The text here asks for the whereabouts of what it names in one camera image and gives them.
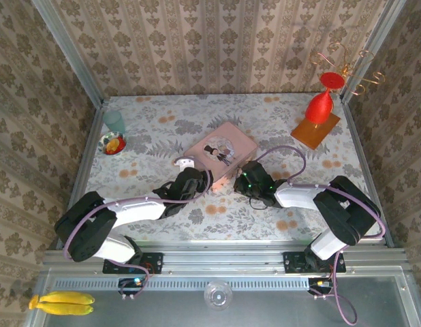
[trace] patterned wallpaper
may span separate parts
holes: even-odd
[[[350,108],[389,227],[421,287],[421,1],[407,1],[371,72],[386,83]]]
[[[20,326],[94,108],[30,1],[0,0],[0,326]]]
[[[322,91],[308,58],[361,50],[386,0],[52,0],[104,97]]]

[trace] red vase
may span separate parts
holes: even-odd
[[[324,124],[333,109],[330,89],[316,95],[306,109],[306,119],[314,124]]]

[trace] fruit bowl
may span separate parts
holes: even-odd
[[[121,148],[122,144],[121,144],[120,139],[123,139],[124,147],[121,150],[116,151],[118,146]],[[124,150],[126,144],[127,144],[127,141],[123,133],[119,131],[110,131],[109,133],[103,135],[100,138],[97,148],[99,149],[100,152],[104,153],[105,155],[116,155],[118,153],[121,153],[121,151]]]

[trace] yellow banana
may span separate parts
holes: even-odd
[[[58,291],[58,292],[51,292],[47,295],[41,296],[40,302],[90,305],[95,302],[95,299],[91,295],[85,294],[85,293],[71,292],[71,291]]]
[[[88,315],[94,311],[91,305],[75,305],[69,303],[39,303],[38,295],[34,295],[29,303],[29,309],[41,309],[52,315]]]

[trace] table surface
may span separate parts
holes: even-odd
[[[343,107],[324,141],[311,150],[290,136],[302,120],[313,93],[250,95],[170,95],[112,97],[107,110],[120,110],[127,145],[118,155],[96,150],[86,192],[105,198],[131,198],[173,181],[179,169],[173,160],[197,141],[230,121],[259,145],[258,155],[277,145],[305,153],[307,168],[295,181],[327,183],[345,175],[368,194]],[[101,135],[107,132],[103,127]],[[290,151],[269,154],[262,165],[274,179],[299,171],[302,160]],[[310,241],[327,228],[317,211],[301,208],[253,210],[245,196],[233,192],[233,181],[218,193],[189,203],[180,213],[158,221],[137,221],[119,227],[135,240],[297,240]],[[374,226],[369,234],[378,231]]]

